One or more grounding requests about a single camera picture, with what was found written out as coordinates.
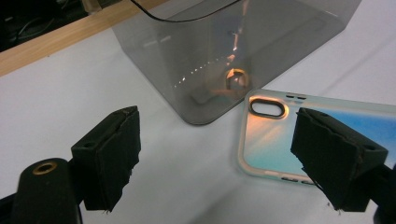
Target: clear phone case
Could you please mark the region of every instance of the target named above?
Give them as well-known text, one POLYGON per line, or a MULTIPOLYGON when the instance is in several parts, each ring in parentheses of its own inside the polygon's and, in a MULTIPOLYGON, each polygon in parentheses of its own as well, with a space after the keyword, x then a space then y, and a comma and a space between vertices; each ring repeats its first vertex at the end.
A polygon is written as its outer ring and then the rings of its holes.
POLYGON ((312 108, 340 120, 389 151, 396 162, 396 106, 337 100, 281 91, 256 90, 245 98, 238 161, 250 175, 312 184, 290 152, 296 112, 312 108))

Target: black holder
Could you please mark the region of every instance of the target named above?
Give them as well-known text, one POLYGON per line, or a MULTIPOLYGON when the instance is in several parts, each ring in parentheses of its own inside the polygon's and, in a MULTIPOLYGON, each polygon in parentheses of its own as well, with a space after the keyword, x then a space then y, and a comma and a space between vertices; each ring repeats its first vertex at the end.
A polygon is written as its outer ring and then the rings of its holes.
POLYGON ((87 210, 112 211, 139 162, 137 106, 108 115, 72 146, 73 159, 48 159, 26 168, 17 193, 0 201, 0 224, 82 223, 87 210))
POLYGON ((396 166, 388 151, 344 123, 319 111, 300 108, 291 152, 334 209, 364 212, 372 199, 375 223, 396 222, 396 166))

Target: transparent plastic container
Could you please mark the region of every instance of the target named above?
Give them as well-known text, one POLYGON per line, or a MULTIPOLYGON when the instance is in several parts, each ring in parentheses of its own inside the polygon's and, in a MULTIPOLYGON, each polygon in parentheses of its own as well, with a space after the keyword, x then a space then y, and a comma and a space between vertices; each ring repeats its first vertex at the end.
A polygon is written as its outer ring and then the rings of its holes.
POLYGON ((200 125, 343 31, 360 2, 166 1, 113 30, 176 112, 200 125))

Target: white table surface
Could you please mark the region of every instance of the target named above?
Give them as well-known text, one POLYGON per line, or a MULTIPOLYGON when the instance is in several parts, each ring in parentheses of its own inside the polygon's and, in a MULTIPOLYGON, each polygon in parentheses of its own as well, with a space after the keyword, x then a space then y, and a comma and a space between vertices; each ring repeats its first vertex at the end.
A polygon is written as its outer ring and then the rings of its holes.
MULTIPOLYGON (((264 87, 396 105, 396 1, 363 0, 340 35, 264 87)), ((206 126, 185 123, 122 52, 111 29, 0 78, 0 198, 24 168, 71 159, 108 113, 138 105, 142 151, 111 214, 84 223, 373 223, 338 213, 315 187, 238 167, 242 105, 206 126)))

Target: camera cutout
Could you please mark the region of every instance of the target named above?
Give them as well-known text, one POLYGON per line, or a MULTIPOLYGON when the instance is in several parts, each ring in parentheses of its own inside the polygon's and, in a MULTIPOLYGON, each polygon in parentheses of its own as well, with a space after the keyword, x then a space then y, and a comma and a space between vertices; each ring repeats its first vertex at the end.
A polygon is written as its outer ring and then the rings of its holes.
POLYGON ((249 110, 254 115, 272 119, 280 119, 285 115, 285 106, 280 102, 264 99, 251 101, 249 110))

